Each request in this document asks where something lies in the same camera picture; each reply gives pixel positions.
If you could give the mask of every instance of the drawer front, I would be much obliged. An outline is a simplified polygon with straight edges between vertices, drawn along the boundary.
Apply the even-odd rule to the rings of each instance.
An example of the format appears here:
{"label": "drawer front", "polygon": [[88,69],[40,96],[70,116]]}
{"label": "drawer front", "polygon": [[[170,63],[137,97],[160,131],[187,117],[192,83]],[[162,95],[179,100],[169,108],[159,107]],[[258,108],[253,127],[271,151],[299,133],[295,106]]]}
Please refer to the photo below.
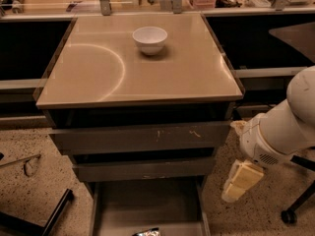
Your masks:
{"label": "drawer front", "polygon": [[210,236],[197,189],[193,178],[97,183],[91,235]]}
{"label": "drawer front", "polygon": [[81,182],[119,181],[209,175],[215,157],[120,161],[115,163],[75,164],[73,170]]}
{"label": "drawer front", "polygon": [[216,148],[225,142],[229,122],[181,123],[113,128],[53,130],[62,154]]}

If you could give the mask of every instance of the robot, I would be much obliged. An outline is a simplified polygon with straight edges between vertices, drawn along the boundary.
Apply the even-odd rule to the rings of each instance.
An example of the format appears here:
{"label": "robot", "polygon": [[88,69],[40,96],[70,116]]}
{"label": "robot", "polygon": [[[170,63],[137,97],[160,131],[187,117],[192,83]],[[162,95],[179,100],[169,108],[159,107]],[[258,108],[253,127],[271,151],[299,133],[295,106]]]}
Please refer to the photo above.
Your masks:
{"label": "robot", "polygon": [[[300,150],[315,147],[315,66],[293,77],[286,100],[245,122],[239,141],[248,160],[236,160],[232,165],[222,193],[227,202],[237,201],[263,178],[265,170],[292,161]],[[310,169],[314,170],[315,162],[312,163]],[[308,197],[314,193],[315,182],[311,187]],[[301,201],[283,211],[283,221],[295,222],[294,210],[300,205]]]}

